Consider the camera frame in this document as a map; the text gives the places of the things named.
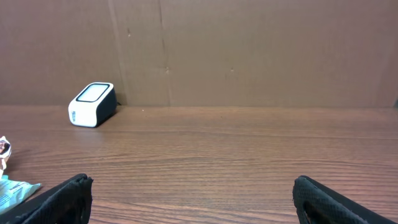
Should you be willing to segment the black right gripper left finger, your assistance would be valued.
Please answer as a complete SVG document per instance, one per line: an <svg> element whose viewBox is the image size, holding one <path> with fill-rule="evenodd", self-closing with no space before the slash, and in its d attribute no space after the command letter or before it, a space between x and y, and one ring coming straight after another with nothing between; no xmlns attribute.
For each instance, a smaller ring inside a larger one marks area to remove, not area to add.
<svg viewBox="0 0 398 224"><path fill-rule="evenodd" d="M77 174L1 215L3 224L87 224L93 179Z"/></svg>

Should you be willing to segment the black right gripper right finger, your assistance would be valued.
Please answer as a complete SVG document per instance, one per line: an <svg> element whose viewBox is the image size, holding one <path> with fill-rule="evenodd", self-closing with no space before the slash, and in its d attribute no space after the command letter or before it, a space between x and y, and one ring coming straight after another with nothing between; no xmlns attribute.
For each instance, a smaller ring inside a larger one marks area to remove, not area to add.
<svg viewBox="0 0 398 224"><path fill-rule="evenodd" d="M305 175L292 195L300 224L396 224Z"/></svg>

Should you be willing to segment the teal tissue pack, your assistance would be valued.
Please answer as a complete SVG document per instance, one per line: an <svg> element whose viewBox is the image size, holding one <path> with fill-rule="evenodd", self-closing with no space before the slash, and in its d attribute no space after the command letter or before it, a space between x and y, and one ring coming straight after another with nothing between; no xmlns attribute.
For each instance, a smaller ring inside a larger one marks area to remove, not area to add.
<svg viewBox="0 0 398 224"><path fill-rule="evenodd" d="M1 214L21 204L41 188L42 184L30 184L9 180L7 175L1 177Z"/></svg>

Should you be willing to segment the clear cookie wrapper bag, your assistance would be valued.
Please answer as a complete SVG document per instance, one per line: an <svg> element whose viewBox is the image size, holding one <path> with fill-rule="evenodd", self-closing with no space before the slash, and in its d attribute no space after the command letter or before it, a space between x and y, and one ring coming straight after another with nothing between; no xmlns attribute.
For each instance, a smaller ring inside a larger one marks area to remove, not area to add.
<svg viewBox="0 0 398 224"><path fill-rule="evenodd" d="M0 152L1 166L0 166L0 169L1 169L1 176L2 176L4 171L7 168L7 161L11 156L12 147L11 147L11 143L6 139L5 136L1 137L0 144L1 144L1 152Z"/></svg>

